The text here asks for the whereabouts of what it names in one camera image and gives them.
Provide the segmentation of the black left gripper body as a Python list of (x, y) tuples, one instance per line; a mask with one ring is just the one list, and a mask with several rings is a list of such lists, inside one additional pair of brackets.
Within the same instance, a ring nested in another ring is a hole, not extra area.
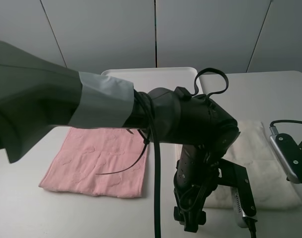
[(222, 149), (175, 145), (174, 196), (183, 216), (187, 212), (203, 211), (206, 199), (217, 188), (217, 166), (222, 157)]

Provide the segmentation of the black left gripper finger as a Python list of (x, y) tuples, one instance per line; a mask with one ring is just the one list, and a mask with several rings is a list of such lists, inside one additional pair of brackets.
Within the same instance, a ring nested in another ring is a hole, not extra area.
[(196, 233), (199, 229), (199, 226), (206, 223), (206, 212), (202, 210), (198, 212), (187, 212), (184, 216), (184, 219), (184, 231)]
[(177, 206), (174, 207), (173, 217), (175, 221), (178, 221), (180, 225), (183, 225), (184, 222), (184, 216), (180, 212), (179, 208)]

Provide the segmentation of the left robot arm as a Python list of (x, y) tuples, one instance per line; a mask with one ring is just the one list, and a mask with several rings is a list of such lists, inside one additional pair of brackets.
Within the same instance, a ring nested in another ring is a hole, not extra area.
[(160, 143), (182, 145), (174, 177), (174, 218), (185, 231), (205, 224), (203, 205), (217, 187), (217, 164), (239, 136), (237, 121), (210, 94), (155, 88), (78, 72), (0, 41), (0, 149), (20, 160), (56, 126), (137, 129), (154, 143), (154, 229), (160, 236)]

